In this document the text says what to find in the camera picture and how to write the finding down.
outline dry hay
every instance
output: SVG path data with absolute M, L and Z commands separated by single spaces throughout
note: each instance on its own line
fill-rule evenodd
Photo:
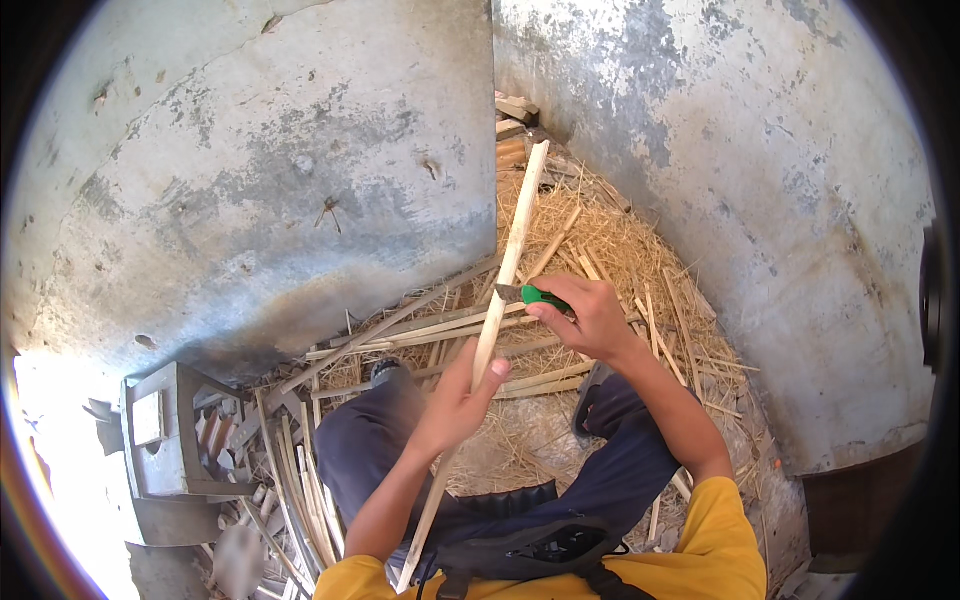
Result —
M 743 419 L 737 419 L 728 413 L 708 408 L 731 449 L 737 484 L 745 504 L 749 505 L 759 496 L 757 445 L 762 436 L 763 420 L 753 403 L 744 371 L 723 364 L 737 363 L 738 360 L 719 330 L 715 314 L 696 289 L 696 282 L 691 279 L 677 255 L 656 234 L 653 225 L 612 205 L 609 194 L 605 194 L 601 189 L 602 185 L 606 185 L 612 190 L 608 184 L 586 170 L 582 171 L 582 176 L 578 178 L 553 176 L 550 179 L 554 183 L 552 188 L 541 187 L 518 276 L 530 273 L 530 269 L 556 232 L 562 228 L 567 217 L 578 204 L 581 205 L 582 212 L 575 226 L 544 269 L 544 273 L 563 272 L 584 276 L 580 266 L 575 263 L 576 257 L 591 251 L 602 263 L 595 267 L 601 274 L 604 272 L 600 269 L 601 266 L 606 270 L 619 294 L 628 302 L 631 311 L 636 311 L 633 298 L 639 297 L 644 301 L 645 291 L 649 286 L 658 330 L 664 339 L 675 338 L 672 354 L 684 371 L 688 385 L 693 387 L 688 358 L 689 353 L 692 353 L 703 357 L 698 359 L 704 391 L 702 399 L 743 414 Z M 497 174 L 497 245 L 501 251 L 509 236 L 522 180 L 522 171 L 508 170 Z M 676 309 L 664 280 L 664 269 L 675 274 L 680 309 L 684 311 L 691 333 L 690 349 L 686 348 L 679 330 Z M 444 297 L 431 302 L 404 321 L 473 306 L 488 300 L 493 273 L 480 276 L 462 286 L 459 298 L 457 291 L 450 290 Z M 402 305 L 425 291 L 411 292 Z M 394 311 L 395 309 L 384 310 L 362 324 L 355 324 L 352 331 L 356 333 L 367 330 Z M 549 331 L 539 324 L 523 324 L 503 329 L 499 334 L 497 347 L 523 344 L 549 335 Z M 454 342 L 448 340 L 437 343 L 438 354 L 441 356 L 439 362 L 443 362 L 444 352 L 450 352 Z M 435 344 L 427 344 L 343 357 L 319 375 L 320 389 L 347 388 L 366 380 L 372 363 L 386 355 L 397 356 L 413 370 L 427 368 L 431 366 L 430 358 L 434 346 Z M 575 352 L 555 345 L 513 356 L 511 360 L 512 378 L 520 379 L 575 365 L 581 358 Z M 302 361 L 281 366 L 279 373 L 268 375 L 258 382 L 257 387 L 272 388 L 289 374 L 297 374 L 304 366 Z M 304 384 L 304 389 L 312 389 L 309 381 Z M 347 396 L 324 399 L 324 413 L 347 400 Z M 558 489 L 563 492 L 576 478 L 587 457 L 604 444 L 602 440 L 581 442 L 570 432 L 570 418 L 575 404 L 575 392 L 495 401 L 480 430 L 463 445 L 456 457 L 448 489 L 455 495 L 473 495 L 504 492 L 557 479 Z M 648 510 L 647 515 L 625 541 L 635 552 L 639 552 L 650 551 L 658 545 L 663 540 L 664 531 L 669 531 L 667 537 L 675 540 L 682 531 L 685 511 L 686 504 L 676 488 L 668 486 L 662 495 L 660 526 L 654 540 L 647 540 L 650 519 Z M 672 543 L 675 542 L 667 542 L 669 547 L 664 547 L 663 550 L 671 550 Z

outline hand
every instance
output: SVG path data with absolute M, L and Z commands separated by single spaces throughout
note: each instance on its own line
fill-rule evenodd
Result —
M 545 302 L 527 306 L 527 314 L 540 319 L 568 348 L 601 360 L 618 371 L 620 359 L 636 356 L 642 351 L 643 344 L 627 326 L 616 299 L 616 290 L 608 282 L 552 275 L 534 277 L 529 283 L 554 294 L 573 308 L 576 320 L 571 323 Z
M 480 428 L 493 395 L 510 374 L 509 361 L 494 359 L 487 367 L 480 387 L 471 394 L 477 343 L 477 338 L 467 340 L 453 364 L 446 368 L 407 443 L 408 447 L 429 457 L 430 462 Z

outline green utility knife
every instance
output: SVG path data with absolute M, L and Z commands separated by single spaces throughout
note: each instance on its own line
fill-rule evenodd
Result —
M 524 304 L 532 304 L 533 302 L 546 302 L 547 304 L 556 306 L 557 310 L 561 312 L 573 310 L 569 304 L 560 300 L 550 292 L 542 292 L 532 285 L 516 286 L 500 285 L 497 283 L 493 287 L 496 288 L 496 293 L 500 295 L 500 298 L 509 303 L 523 302 Z

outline left hand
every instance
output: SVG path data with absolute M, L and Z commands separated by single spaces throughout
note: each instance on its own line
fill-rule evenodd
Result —
M 477 391 L 471 394 L 477 344 L 477 338 L 467 340 L 456 359 L 446 368 L 407 443 L 408 448 L 423 453 L 431 462 L 476 433 L 483 424 L 493 395 L 510 374 L 509 361 L 494 359 Z

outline yellow shirt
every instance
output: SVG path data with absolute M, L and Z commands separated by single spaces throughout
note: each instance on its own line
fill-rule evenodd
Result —
M 712 477 L 696 487 L 686 512 L 684 534 L 669 554 L 609 556 L 604 565 L 628 584 L 657 600 L 733 598 L 762 600 L 766 567 L 756 548 L 756 536 L 743 514 L 736 484 Z M 435 598 L 442 574 L 426 583 L 424 598 Z M 383 563 L 369 556 L 350 557 L 328 569 L 317 583 L 314 600 L 397 598 L 387 582 Z M 417 590 L 398 596 L 415 600 Z M 596 598 L 587 582 L 567 574 L 528 582 L 480 581 L 470 584 L 467 600 L 554 600 Z

